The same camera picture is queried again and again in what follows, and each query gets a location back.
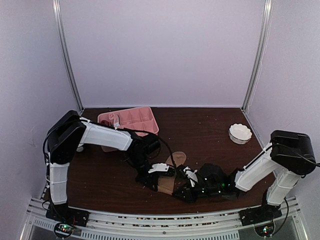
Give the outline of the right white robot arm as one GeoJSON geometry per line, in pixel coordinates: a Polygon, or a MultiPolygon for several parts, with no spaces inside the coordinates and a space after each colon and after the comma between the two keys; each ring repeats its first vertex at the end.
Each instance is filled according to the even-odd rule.
{"type": "Polygon", "coordinates": [[[317,167],[319,163],[315,160],[312,142],[307,134],[275,130],[262,151],[250,163],[236,168],[231,174],[226,174],[220,166],[211,163],[205,163],[199,171],[180,168],[189,181],[175,190],[172,196],[187,203],[213,196],[237,199],[279,169],[274,183],[263,194],[263,205],[256,210],[258,219],[266,221],[299,179],[317,167]]]}

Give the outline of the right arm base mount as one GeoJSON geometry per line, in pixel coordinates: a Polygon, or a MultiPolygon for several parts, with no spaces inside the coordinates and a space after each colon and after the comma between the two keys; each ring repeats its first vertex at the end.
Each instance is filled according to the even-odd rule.
{"type": "Polygon", "coordinates": [[[274,234],[274,220],[282,216],[278,207],[268,205],[243,209],[238,214],[243,227],[253,225],[255,233],[263,238],[274,234]]]}

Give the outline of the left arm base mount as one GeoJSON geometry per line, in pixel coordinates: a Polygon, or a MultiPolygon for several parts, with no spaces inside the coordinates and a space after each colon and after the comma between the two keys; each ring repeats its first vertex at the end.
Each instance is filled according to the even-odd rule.
{"type": "Polygon", "coordinates": [[[53,233],[60,239],[70,237],[77,227],[86,227],[90,213],[85,210],[68,208],[66,212],[57,213],[54,209],[48,209],[45,217],[56,221],[53,233]]]}

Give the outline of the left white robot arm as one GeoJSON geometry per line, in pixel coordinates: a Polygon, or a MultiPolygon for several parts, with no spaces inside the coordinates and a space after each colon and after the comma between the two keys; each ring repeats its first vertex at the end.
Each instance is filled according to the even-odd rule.
{"type": "Polygon", "coordinates": [[[48,165],[52,213],[61,222],[72,218],[65,204],[68,169],[76,151],[84,145],[114,148],[128,154],[133,168],[141,177],[147,176],[151,165],[148,155],[160,148],[156,134],[147,132],[139,136],[136,130],[105,126],[81,117],[75,110],[65,113],[47,132],[42,146],[48,165]]]}

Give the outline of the pink patterned sock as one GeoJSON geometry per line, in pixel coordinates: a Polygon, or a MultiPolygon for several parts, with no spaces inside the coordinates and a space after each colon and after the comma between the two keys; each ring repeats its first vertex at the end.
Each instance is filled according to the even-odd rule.
{"type": "Polygon", "coordinates": [[[121,118],[117,113],[111,112],[108,115],[108,119],[109,119],[111,126],[113,126],[113,127],[120,127],[121,126],[121,118]]]}

